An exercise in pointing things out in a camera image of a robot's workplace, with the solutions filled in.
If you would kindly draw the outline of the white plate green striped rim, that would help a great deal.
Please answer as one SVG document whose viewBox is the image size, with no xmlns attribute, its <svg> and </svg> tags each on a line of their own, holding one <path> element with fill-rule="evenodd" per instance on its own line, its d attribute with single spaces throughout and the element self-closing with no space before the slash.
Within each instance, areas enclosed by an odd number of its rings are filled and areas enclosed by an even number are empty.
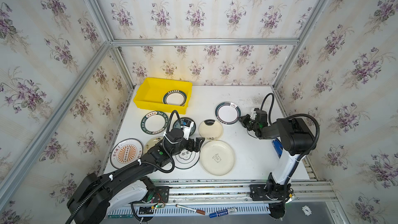
<svg viewBox="0 0 398 224">
<path fill-rule="evenodd" d="M 239 121 L 241 110 L 233 102 L 222 102 L 215 108 L 216 119 L 225 125 L 232 125 Z"/>
</svg>

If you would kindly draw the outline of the large cream plate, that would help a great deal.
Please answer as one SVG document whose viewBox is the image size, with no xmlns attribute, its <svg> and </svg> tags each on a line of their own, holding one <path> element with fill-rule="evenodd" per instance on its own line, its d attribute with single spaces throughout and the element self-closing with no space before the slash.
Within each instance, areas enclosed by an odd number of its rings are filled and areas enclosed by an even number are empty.
<svg viewBox="0 0 398 224">
<path fill-rule="evenodd" d="M 209 141 L 200 151 L 200 163 L 203 169 L 214 176 L 224 176 L 235 165 L 235 152 L 223 141 Z"/>
</svg>

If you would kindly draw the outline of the white plate dark green rim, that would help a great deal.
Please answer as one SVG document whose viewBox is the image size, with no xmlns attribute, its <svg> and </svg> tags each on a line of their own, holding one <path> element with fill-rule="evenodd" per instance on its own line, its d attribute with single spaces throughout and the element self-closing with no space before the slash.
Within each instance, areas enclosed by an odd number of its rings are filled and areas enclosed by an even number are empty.
<svg viewBox="0 0 398 224">
<path fill-rule="evenodd" d="M 175 106 L 184 106 L 186 101 L 187 95 L 181 90 L 171 90 L 162 99 L 163 104 Z"/>
</svg>

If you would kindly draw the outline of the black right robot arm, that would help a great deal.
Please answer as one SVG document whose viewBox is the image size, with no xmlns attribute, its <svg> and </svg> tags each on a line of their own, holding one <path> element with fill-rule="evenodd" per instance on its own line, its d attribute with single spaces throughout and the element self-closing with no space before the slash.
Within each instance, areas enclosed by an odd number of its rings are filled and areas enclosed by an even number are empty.
<svg viewBox="0 0 398 224">
<path fill-rule="evenodd" d="M 282 145 L 277 167 L 269 173 L 264 185 L 251 185 L 254 192 L 250 195 L 254 201 L 272 201 L 269 204 L 269 215 L 273 219 L 282 219 L 286 213 L 286 203 L 294 193 L 290 180 L 300 161 L 316 148 L 320 138 L 320 125 L 309 114 L 294 114 L 271 122 L 274 103 L 275 95 L 267 94 L 261 107 L 255 108 L 251 115 L 240 117 L 239 123 L 248 134 L 254 133 L 253 138 L 278 139 Z"/>
</svg>

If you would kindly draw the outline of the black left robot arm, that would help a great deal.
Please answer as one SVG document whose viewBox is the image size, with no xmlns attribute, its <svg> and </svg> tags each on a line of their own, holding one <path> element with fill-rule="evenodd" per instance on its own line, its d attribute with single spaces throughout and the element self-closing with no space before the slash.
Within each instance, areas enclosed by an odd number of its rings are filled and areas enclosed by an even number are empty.
<svg viewBox="0 0 398 224">
<path fill-rule="evenodd" d="M 200 151 L 205 138 L 190 138 L 189 127 L 183 124 L 172 130 L 170 126 L 168 122 L 163 138 L 136 161 L 101 176 L 87 175 L 67 202 L 70 216 L 66 223 L 99 224 L 111 207 L 111 200 L 123 189 L 153 172 L 173 172 L 173 157 L 183 150 Z"/>
</svg>

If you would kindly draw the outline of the yellow plastic bin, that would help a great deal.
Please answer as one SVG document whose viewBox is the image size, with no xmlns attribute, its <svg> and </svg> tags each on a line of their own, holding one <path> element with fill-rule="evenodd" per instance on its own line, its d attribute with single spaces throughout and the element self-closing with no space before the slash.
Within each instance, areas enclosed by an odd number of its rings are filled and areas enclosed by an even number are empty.
<svg viewBox="0 0 398 224">
<path fill-rule="evenodd" d="M 191 82 L 148 77 L 136 90 L 133 102 L 138 108 L 143 110 L 166 113 L 176 110 L 179 114 L 184 115 L 192 95 L 192 88 L 193 84 Z M 163 104 L 163 96 L 171 90 L 181 90 L 187 95 L 187 101 L 184 106 Z"/>
</svg>

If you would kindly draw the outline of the white plate black flower outline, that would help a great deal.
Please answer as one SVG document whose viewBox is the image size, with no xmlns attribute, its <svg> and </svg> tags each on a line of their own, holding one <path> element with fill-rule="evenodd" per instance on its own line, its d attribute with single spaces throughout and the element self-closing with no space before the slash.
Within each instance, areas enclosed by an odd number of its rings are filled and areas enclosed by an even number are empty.
<svg viewBox="0 0 398 224">
<path fill-rule="evenodd" d="M 197 164 L 200 159 L 200 152 L 184 149 L 179 154 L 173 155 L 175 167 L 180 170 L 187 170 Z"/>
</svg>

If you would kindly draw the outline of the dark blue floral plate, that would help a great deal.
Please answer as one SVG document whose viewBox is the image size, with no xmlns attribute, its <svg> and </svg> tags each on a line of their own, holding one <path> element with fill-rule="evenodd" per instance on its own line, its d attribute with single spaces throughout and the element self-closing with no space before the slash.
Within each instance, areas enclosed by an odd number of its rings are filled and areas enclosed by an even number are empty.
<svg viewBox="0 0 398 224">
<path fill-rule="evenodd" d="M 189 117 L 182 117 L 180 118 L 180 120 L 176 120 L 174 122 L 173 129 L 182 130 L 184 133 L 189 130 L 189 136 L 192 136 L 197 129 L 197 125 L 193 119 Z"/>
</svg>

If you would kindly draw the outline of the pale yellow small plate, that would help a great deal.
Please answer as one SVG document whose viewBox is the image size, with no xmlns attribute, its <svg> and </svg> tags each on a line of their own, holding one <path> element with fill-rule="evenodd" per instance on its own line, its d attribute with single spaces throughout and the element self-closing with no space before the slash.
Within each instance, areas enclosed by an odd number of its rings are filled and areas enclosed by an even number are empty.
<svg viewBox="0 0 398 224">
<path fill-rule="evenodd" d="M 154 147 L 158 142 L 161 142 L 163 140 L 162 136 L 157 136 L 152 139 L 150 139 L 145 145 L 144 145 L 144 151 L 143 154 L 147 153 L 149 149 Z"/>
</svg>

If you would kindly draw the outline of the green rim lettered plate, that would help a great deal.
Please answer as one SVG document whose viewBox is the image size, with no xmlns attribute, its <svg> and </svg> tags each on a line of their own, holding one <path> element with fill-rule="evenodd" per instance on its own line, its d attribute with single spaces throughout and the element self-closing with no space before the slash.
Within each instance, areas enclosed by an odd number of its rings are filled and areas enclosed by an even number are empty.
<svg viewBox="0 0 398 224">
<path fill-rule="evenodd" d="M 169 117 L 161 111 L 152 111 L 141 120 L 141 130 L 150 135 L 163 132 L 169 123 Z"/>
</svg>

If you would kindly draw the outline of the blue flat tool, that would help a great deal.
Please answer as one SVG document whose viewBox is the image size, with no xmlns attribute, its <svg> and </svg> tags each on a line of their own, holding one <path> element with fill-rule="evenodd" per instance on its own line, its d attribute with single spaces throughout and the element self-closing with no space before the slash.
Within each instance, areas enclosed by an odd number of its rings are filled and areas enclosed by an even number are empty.
<svg viewBox="0 0 398 224">
<path fill-rule="evenodd" d="M 274 140 L 272 141 L 272 144 L 273 144 L 273 147 L 274 147 L 274 149 L 275 149 L 275 151 L 276 151 L 278 157 L 280 158 L 280 157 L 282 156 L 283 150 L 284 150 L 284 149 L 283 149 L 283 146 L 282 146 L 282 143 L 280 142 L 279 139 L 274 139 Z"/>
</svg>

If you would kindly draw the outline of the orange sunburst plate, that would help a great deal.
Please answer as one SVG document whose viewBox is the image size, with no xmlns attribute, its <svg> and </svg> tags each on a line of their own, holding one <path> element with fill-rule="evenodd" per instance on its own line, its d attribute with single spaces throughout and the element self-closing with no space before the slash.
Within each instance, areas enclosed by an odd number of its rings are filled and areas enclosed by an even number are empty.
<svg viewBox="0 0 398 224">
<path fill-rule="evenodd" d="M 110 163 L 116 169 L 131 164 L 143 155 L 143 144 L 137 139 L 126 139 L 119 142 L 112 150 Z"/>
</svg>

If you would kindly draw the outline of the red capped marker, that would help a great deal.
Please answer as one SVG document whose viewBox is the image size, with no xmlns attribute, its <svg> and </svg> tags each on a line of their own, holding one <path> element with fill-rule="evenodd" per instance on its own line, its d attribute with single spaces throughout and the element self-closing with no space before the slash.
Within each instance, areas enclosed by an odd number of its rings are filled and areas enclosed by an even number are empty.
<svg viewBox="0 0 398 224">
<path fill-rule="evenodd" d="M 195 208 L 191 208 L 191 207 L 188 207 L 188 206 L 183 206 L 183 205 L 180 205 L 180 204 L 176 204 L 175 206 L 177 208 L 185 209 L 185 210 L 188 210 L 188 211 L 200 214 L 200 215 L 206 215 L 206 212 L 204 210 L 201 210 L 201 209 L 195 209 Z"/>
</svg>

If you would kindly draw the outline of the blue marker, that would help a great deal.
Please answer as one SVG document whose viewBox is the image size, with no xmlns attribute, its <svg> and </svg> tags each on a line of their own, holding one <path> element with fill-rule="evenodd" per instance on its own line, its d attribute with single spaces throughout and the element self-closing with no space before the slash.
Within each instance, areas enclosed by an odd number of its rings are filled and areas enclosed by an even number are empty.
<svg viewBox="0 0 398 224">
<path fill-rule="evenodd" d="M 227 208 L 227 209 L 222 209 L 222 210 L 216 211 L 214 213 L 210 213 L 209 217 L 210 218 L 215 218 L 215 217 L 221 217 L 221 216 L 234 214 L 234 213 L 237 213 L 237 208 L 236 207 L 231 207 L 231 208 Z"/>
</svg>

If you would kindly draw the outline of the aluminium rail base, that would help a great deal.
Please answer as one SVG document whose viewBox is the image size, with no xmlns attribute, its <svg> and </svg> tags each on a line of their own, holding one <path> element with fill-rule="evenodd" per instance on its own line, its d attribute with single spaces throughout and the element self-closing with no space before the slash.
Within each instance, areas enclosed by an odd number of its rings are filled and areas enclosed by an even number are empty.
<svg viewBox="0 0 398 224">
<path fill-rule="evenodd" d="M 177 208 L 180 204 L 195 209 L 201 209 L 206 215 L 231 207 L 237 208 L 237 214 L 256 215 L 269 214 L 269 204 L 272 201 L 263 199 L 254 201 L 250 197 L 254 190 L 251 185 L 262 185 L 261 182 L 227 182 L 214 181 L 205 184 L 188 182 L 186 184 L 173 184 L 162 182 L 161 187 L 166 188 L 166 194 L 156 194 L 149 203 L 127 203 L 106 215 L 107 218 L 140 218 L 196 216 L 197 214 L 185 209 Z M 292 199 L 286 205 L 291 209 L 295 204 L 300 205 L 300 210 L 306 215 L 315 213 L 315 208 L 310 204 L 320 204 L 330 213 L 335 223 L 341 222 L 345 215 L 331 184 L 327 181 L 293 181 L 291 189 L 294 190 Z"/>
</svg>

